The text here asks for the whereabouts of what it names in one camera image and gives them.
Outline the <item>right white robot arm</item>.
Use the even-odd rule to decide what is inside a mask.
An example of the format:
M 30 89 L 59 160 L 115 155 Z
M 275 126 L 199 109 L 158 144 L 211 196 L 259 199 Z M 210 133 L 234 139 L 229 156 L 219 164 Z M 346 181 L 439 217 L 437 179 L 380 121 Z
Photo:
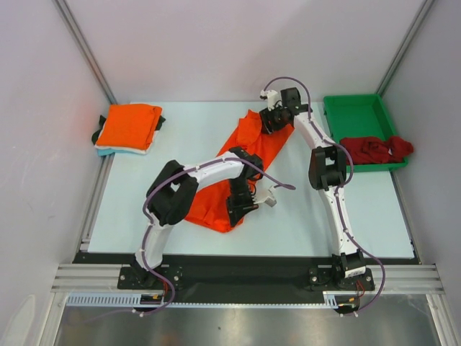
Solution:
M 297 88 L 281 92 L 264 89 L 260 98 L 267 102 L 267 107 L 259 112 L 262 132 L 273 134 L 291 125 L 311 149 L 309 183 L 321 196 L 334 239 L 332 280 L 338 288 L 349 289 L 365 274 L 366 264 L 362 250 L 352 241 L 346 210 L 346 154 L 321 128 L 310 104 L 302 103 Z

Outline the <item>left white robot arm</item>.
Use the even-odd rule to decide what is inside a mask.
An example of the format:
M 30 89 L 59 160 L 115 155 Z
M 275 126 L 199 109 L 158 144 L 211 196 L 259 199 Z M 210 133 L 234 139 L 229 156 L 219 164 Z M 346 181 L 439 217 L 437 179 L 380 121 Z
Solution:
M 264 166 L 256 154 L 233 147 L 213 160 L 196 166 L 183 166 L 176 160 L 167 162 L 146 193 L 142 207 L 148 219 L 140 249 L 131 264 L 134 279 L 144 288 L 157 284 L 164 248 L 173 227 L 192 209 L 196 194 L 219 182 L 230 184 L 224 211 L 231 226 L 259 206 L 250 181 L 261 179 Z

